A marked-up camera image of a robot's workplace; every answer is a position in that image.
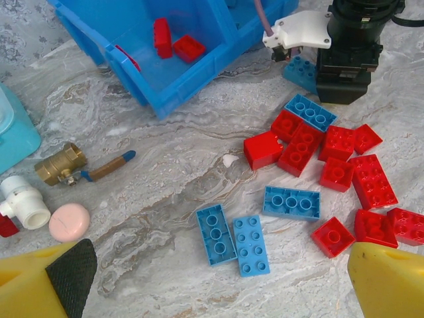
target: marble surface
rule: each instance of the marble surface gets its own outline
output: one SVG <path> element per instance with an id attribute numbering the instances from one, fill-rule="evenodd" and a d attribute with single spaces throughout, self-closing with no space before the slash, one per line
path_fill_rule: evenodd
<path id="1" fill-rule="evenodd" d="M 382 43 L 368 94 L 327 108 L 340 126 L 368 123 L 376 130 L 384 143 L 375 153 L 399 206 L 424 213 L 424 33 L 390 23 Z M 305 93 L 281 77 L 282 67 L 269 51 L 253 48 L 162 122 L 73 41 L 6 81 L 44 141 L 0 180 L 20 174 L 52 211 L 78 202 L 91 213 L 85 237 L 99 266 L 84 317 L 362 317 L 346 270 L 348 251 L 330 260 L 309 237 L 332 216 L 353 231 L 360 207 L 353 188 L 337 193 L 319 186 L 323 163 L 316 155 L 295 178 L 276 166 L 252 172 L 242 152 L 245 138 L 269 129 L 285 102 Z M 137 157 L 96 184 L 48 187 L 32 167 L 69 140 L 85 152 L 89 168 L 131 149 Z M 271 274 L 241 278 L 237 261 L 211 268 L 195 211 L 222 203 L 230 224 L 259 214 L 266 185 L 321 191 L 322 220 L 260 216 Z M 0 253 L 54 244 L 43 227 L 0 238 Z M 422 247 L 400 248 L 424 254 Z"/>

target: lego brick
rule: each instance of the lego brick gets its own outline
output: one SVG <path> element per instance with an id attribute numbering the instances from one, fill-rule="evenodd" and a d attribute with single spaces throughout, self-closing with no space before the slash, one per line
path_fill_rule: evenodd
<path id="1" fill-rule="evenodd" d="M 234 219 L 233 229 L 241 277 L 269 274 L 270 266 L 259 215 Z"/>
<path id="2" fill-rule="evenodd" d="M 4 217 L 0 214 L 0 236 L 11 237 L 19 232 L 14 222 L 8 217 Z"/>
<path id="3" fill-rule="evenodd" d="M 185 35 L 172 46 L 175 54 L 185 63 L 192 63 L 206 52 L 206 47 L 192 38 Z"/>
<path id="4" fill-rule="evenodd" d="M 355 129 L 354 149 L 358 154 L 364 154 L 382 142 L 383 140 L 367 124 Z"/>
<path id="5" fill-rule="evenodd" d="M 283 151 L 283 145 L 278 143 L 277 135 L 270 131 L 247 138 L 243 148 L 252 170 L 276 163 Z"/>
<path id="6" fill-rule="evenodd" d="M 310 91 L 317 93 L 317 81 L 315 79 L 316 67 L 310 61 L 304 60 L 300 56 L 295 56 L 284 68 L 283 78 Z"/>
<path id="7" fill-rule="evenodd" d="M 336 115 L 299 94 L 293 97 L 284 108 L 300 116 L 307 124 L 323 133 L 325 133 L 329 126 L 337 119 Z"/>
<path id="8" fill-rule="evenodd" d="M 237 259 L 233 239 L 221 204 L 196 212 L 209 265 Z"/>
<path id="9" fill-rule="evenodd" d="M 267 186 L 262 214 L 315 222 L 319 220 L 320 198 L 319 192 Z"/>
<path id="10" fill-rule="evenodd" d="M 397 241 L 411 246 L 424 244 L 424 215 L 396 207 L 387 216 Z"/>
<path id="11" fill-rule="evenodd" d="M 284 142 L 290 142 L 303 123 L 303 119 L 286 109 L 278 115 L 271 125 L 271 131 Z"/>
<path id="12" fill-rule="evenodd" d="M 319 184 L 330 189 L 346 192 L 352 184 L 354 166 L 335 158 L 328 158 L 324 165 Z"/>
<path id="13" fill-rule="evenodd" d="M 299 177 L 313 153 L 318 149 L 323 137 L 323 132 L 303 123 L 287 146 L 286 151 L 278 159 L 277 165 L 290 174 Z"/>
<path id="14" fill-rule="evenodd" d="M 135 68 L 141 72 L 141 68 L 139 66 L 139 64 L 128 54 L 124 51 L 123 48 L 121 48 L 119 45 L 115 45 L 115 48 L 117 48 L 118 50 L 120 50 L 123 54 L 125 54 L 125 56 L 131 61 L 131 63 L 135 66 Z"/>
<path id="15" fill-rule="evenodd" d="M 349 160 L 354 165 L 352 183 L 365 210 L 398 204 L 398 199 L 375 154 Z"/>
<path id="16" fill-rule="evenodd" d="M 161 58 L 172 57 L 171 31 L 165 18 L 156 19 L 153 23 L 153 43 Z"/>
<path id="17" fill-rule="evenodd" d="M 311 238 L 328 258 L 336 257 L 355 242 L 353 235 L 336 217 L 319 227 Z"/>
<path id="18" fill-rule="evenodd" d="M 392 225 L 386 215 L 359 209 L 356 213 L 354 229 L 358 242 L 398 248 Z"/>
<path id="19" fill-rule="evenodd" d="M 325 134 L 324 142 L 319 153 L 318 160 L 327 161 L 333 157 L 347 161 L 353 154 L 355 143 L 355 131 L 337 126 L 329 126 Z"/>

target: blue 2x4 lego brick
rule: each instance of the blue 2x4 lego brick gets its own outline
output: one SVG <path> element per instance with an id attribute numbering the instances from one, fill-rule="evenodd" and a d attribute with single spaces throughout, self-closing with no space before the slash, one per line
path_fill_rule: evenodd
<path id="1" fill-rule="evenodd" d="M 307 124 L 323 133 L 325 133 L 329 126 L 337 119 L 336 115 L 299 94 L 293 97 L 284 108 L 303 118 Z"/>
<path id="2" fill-rule="evenodd" d="M 271 271 L 259 215 L 234 219 L 233 229 L 241 277 L 269 274 Z"/>
<path id="3" fill-rule="evenodd" d="M 316 67 L 310 61 L 300 56 L 295 56 L 284 68 L 283 78 L 318 95 L 317 80 L 315 79 Z"/>
<path id="4" fill-rule="evenodd" d="M 315 222 L 319 220 L 320 197 L 319 192 L 267 186 L 262 214 Z"/>
<path id="5" fill-rule="evenodd" d="M 199 210 L 196 215 L 209 265 L 216 266 L 237 259 L 222 205 Z"/>

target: blue lego brick under gripper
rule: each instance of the blue lego brick under gripper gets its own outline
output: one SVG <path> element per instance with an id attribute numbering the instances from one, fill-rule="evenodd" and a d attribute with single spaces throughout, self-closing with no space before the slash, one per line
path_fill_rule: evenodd
<path id="1" fill-rule="evenodd" d="M 295 56 L 284 68 L 283 77 L 292 83 L 318 95 L 317 80 L 315 79 L 316 67 L 310 61 L 300 56 Z"/>

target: white pipe fitting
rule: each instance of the white pipe fitting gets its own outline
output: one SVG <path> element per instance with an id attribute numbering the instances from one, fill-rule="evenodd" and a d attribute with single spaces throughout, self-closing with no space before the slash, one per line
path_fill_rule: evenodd
<path id="1" fill-rule="evenodd" d="M 24 178 L 11 176 L 0 184 L 0 192 L 6 198 L 0 203 L 0 214 L 17 217 L 24 228 L 35 230 L 50 220 L 50 211 L 42 200 L 41 193 Z"/>

